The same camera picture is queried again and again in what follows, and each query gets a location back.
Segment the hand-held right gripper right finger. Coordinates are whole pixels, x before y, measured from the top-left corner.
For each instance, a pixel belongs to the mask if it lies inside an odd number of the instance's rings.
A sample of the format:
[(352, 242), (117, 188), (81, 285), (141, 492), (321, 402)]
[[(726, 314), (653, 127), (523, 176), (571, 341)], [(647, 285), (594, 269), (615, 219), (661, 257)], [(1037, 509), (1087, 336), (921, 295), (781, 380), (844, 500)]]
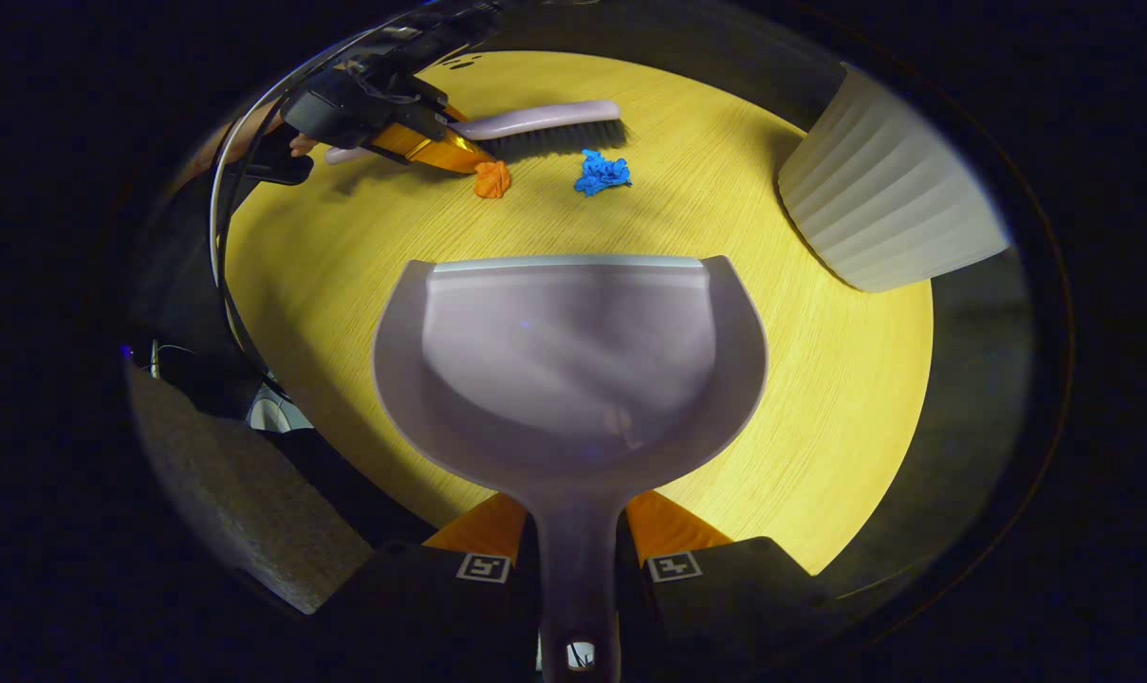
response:
[(729, 540), (647, 491), (617, 541), (625, 682), (755, 682), (830, 630), (832, 597), (768, 537)]

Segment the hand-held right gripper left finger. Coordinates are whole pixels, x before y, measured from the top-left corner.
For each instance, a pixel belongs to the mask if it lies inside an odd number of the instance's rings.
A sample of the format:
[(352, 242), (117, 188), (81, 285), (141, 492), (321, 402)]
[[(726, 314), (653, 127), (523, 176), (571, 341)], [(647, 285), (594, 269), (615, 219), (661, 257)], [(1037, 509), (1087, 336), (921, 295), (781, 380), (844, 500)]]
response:
[(538, 558), (494, 494), (421, 544), (388, 542), (313, 615), (326, 682), (533, 682)]

